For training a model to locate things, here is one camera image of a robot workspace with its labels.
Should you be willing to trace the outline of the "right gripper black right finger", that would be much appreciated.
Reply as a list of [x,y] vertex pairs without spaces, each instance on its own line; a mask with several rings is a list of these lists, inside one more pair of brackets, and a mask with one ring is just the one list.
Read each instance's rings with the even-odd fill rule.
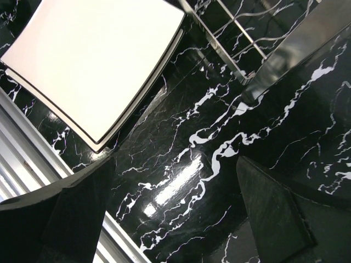
[[261,262],[350,262],[350,199],[244,156],[236,174]]

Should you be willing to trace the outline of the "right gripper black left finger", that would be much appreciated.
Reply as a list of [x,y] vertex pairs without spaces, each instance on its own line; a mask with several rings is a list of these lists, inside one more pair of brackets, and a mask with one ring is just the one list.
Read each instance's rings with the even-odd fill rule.
[[1,202],[1,262],[92,262],[115,162]]

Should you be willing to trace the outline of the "white square plate black rim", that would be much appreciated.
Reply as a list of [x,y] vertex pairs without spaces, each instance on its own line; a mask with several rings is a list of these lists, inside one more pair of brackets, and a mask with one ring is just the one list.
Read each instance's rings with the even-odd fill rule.
[[173,55],[183,35],[177,29],[159,62],[143,84],[129,86],[122,77],[108,73],[108,66],[97,69],[96,77],[102,76],[107,83],[97,85],[93,79],[84,79],[82,65],[56,70],[52,59],[38,70],[38,78],[30,64],[15,58],[17,52],[10,47],[1,57],[6,74],[44,103],[64,121],[94,152],[100,152],[111,138],[125,125],[132,124],[132,114],[145,103],[153,92],[153,85]]

